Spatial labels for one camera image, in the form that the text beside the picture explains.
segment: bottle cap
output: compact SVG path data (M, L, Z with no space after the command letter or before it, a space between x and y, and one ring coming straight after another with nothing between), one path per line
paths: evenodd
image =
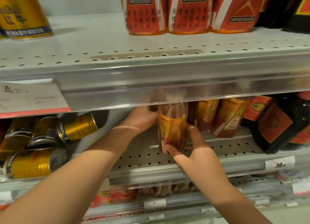
M310 91L299 92L297 96L304 100L310 100Z

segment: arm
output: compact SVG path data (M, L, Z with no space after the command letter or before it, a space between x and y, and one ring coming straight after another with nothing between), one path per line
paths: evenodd
M271 222L227 179L221 163L198 129L187 126L193 142L188 158L173 146L167 150L184 172L229 224L271 224Z
M155 122L157 113L137 107L119 126L0 213L0 223L80 223L109 171L130 141Z

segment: hand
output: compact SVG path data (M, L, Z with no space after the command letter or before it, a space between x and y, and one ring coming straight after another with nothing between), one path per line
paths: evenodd
M230 183L217 155L206 143L199 130L191 124L187 124L187 130L193 143L193 151L189 158L171 145L166 145L166 148L197 188L209 199L209 194L206 194L208 191L211 192L216 186L230 185Z
M135 107L129 116L119 125L132 128L140 134L150 128L157 121L157 112L151 112L148 106Z

